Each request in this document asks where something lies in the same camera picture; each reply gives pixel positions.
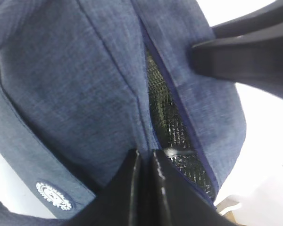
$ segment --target blue fabric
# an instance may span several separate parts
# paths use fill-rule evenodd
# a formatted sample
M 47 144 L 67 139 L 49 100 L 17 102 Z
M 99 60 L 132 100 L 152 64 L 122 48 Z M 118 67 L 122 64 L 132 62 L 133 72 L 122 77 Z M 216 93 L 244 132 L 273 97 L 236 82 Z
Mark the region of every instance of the blue fabric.
M 196 1 L 133 2 L 149 37 L 147 45 L 218 191 L 238 158 L 246 122 L 234 84 L 199 76 L 191 67 L 191 47 L 213 39 L 213 32 Z
M 35 196 L 58 218 L 73 217 L 95 198 L 95 194 L 75 178 L 26 126 L 1 88 L 0 153 Z M 70 201 L 72 208 L 65 211 L 45 200 L 37 190 L 38 182 L 58 189 Z
M 199 76 L 189 64 L 191 46 L 214 38 L 195 0 L 1 0 L 1 28 L 0 81 L 17 113 L 47 148 L 101 186 L 128 150 L 138 148 L 147 160 L 158 147 L 149 114 L 146 43 L 218 192 L 246 126 L 234 84 Z M 13 124 L 11 129 L 17 131 Z M 0 135 L 3 152 L 13 137 Z M 49 163 L 39 164 L 42 171 Z M 36 179 L 33 173 L 28 178 Z M 62 189 L 75 197 L 71 185 Z

